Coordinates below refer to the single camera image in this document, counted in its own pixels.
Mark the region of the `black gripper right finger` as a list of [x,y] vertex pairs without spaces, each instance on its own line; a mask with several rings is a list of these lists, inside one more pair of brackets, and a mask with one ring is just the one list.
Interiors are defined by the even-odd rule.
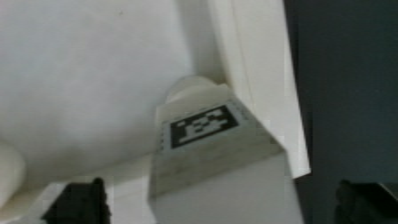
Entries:
[[334,224],[398,224],[398,183],[339,182]]

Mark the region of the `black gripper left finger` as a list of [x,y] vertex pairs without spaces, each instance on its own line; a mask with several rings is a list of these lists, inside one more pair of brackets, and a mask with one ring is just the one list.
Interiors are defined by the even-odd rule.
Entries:
[[104,181],[69,183],[40,215],[46,224],[110,224]]

